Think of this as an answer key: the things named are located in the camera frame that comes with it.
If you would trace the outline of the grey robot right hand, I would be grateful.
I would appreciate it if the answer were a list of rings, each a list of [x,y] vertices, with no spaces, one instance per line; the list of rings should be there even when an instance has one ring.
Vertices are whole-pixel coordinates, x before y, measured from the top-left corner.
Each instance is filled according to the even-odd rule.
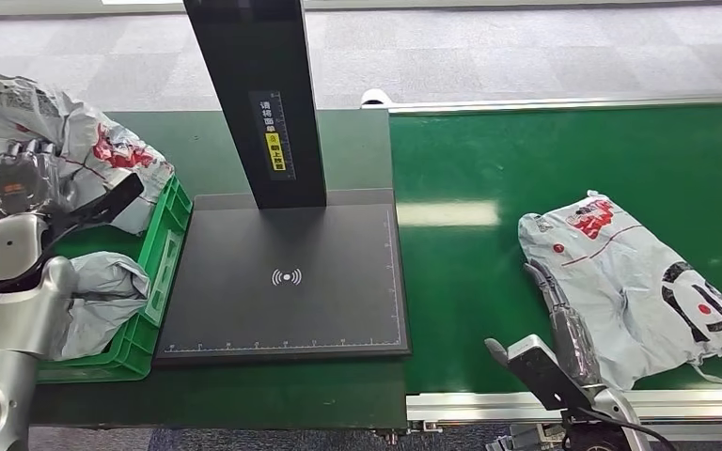
[[[561,369],[582,386],[603,383],[589,329],[547,267],[530,259],[525,269],[541,291],[552,326],[553,349]]]

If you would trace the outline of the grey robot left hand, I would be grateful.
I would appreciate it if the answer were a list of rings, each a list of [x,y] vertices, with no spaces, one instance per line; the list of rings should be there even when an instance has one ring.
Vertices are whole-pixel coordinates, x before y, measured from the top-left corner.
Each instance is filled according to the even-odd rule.
[[[0,154],[0,218],[33,212],[53,215],[73,210],[72,179],[60,173],[61,151],[32,139],[14,142]]]

